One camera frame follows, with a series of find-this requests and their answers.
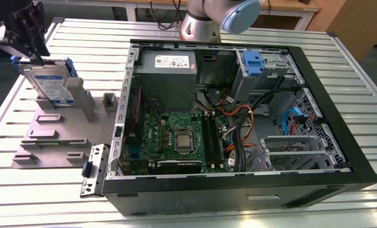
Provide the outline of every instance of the slotted aluminum surface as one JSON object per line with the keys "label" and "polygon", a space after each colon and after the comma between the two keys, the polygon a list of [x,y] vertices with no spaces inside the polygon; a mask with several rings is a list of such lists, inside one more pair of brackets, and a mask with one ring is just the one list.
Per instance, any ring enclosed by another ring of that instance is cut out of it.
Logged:
{"label": "slotted aluminum surface", "polygon": [[[65,19],[53,24],[49,51],[74,61],[93,96],[120,94],[129,39],[178,40],[178,29],[158,31],[144,22]],[[377,172],[377,88],[322,32],[249,29],[221,31],[230,43],[299,46]],[[32,120],[37,94],[20,76],[0,109],[0,226],[124,224],[121,227],[377,227],[377,184],[309,208],[125,218],[105,198],[80,199],[81,169],[10,169],[12,157]]]}

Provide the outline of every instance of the sticker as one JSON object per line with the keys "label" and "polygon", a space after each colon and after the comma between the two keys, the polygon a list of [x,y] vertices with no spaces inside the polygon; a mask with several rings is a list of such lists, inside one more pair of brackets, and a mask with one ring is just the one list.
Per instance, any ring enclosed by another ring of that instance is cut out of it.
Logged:
{"label": "sticker", "polygon": [[189,68],[188,56],[156,56],[157,68]]}
{"label": "sticker", "polygon": [[73,96],[64,87],[61,76],[34,76],[36,84],[56,106],[70,106],[74,102]]}
{"label": "sticker", "polygon": [[233,103],[233,98],[226,96],[226,101],[229,101],[229,103]]}
{"label": "sticker", "polygon": [[228,165],[234,166],[234,159],[229,158],[229,160],[228,160]]}

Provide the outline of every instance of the connector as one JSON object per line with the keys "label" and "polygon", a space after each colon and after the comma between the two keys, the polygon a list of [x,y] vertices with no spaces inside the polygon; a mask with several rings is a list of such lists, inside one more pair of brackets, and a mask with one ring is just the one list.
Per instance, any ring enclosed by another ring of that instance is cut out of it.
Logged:
{"label": "connector", "polygon": [[258,51],[244,51],[244,63],[249,76],[260,76],[264,71],[264,59]]}
{"label": "connector", "polygon": [[305,125],[307,121],[307,117],[306,115],[294,116],[294,120],[297,121],[298,124]]}
{"label": "connector", "polygon": [[303,112],[299,110],[298,107],[294,107],[294,111],[297,113],[298,116],[303,115]]}
{"label": "connector", "polygon": [[314,119],[313,119],[313,124],[317,124],[317,125],[319,125],[319,124],[323,124],[323,123],[326,123],[326,119],[323,119],[323,118],[321,118],[321,117],[315,117]]}

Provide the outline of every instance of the blue drive bay latch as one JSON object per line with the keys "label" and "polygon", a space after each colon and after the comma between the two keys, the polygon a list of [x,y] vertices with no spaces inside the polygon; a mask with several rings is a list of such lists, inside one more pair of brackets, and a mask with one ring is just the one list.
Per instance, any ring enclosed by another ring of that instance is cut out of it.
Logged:
{"label": "blue drive bay latch", "polygon": [[260,76],[264,71],[264,59],[258,51],[244,51],[244,63],[249,76]]}

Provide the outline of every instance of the metal bracket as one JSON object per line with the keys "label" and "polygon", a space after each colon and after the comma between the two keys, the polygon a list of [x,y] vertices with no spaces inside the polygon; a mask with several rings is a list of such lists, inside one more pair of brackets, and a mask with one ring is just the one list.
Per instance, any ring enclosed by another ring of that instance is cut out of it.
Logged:
{"label": "metal bracket", "polygon": [[100,144],[92,147],[88,162],[82,167],[81,198],[102,197],[102,185],[109,156],[109,145]]}

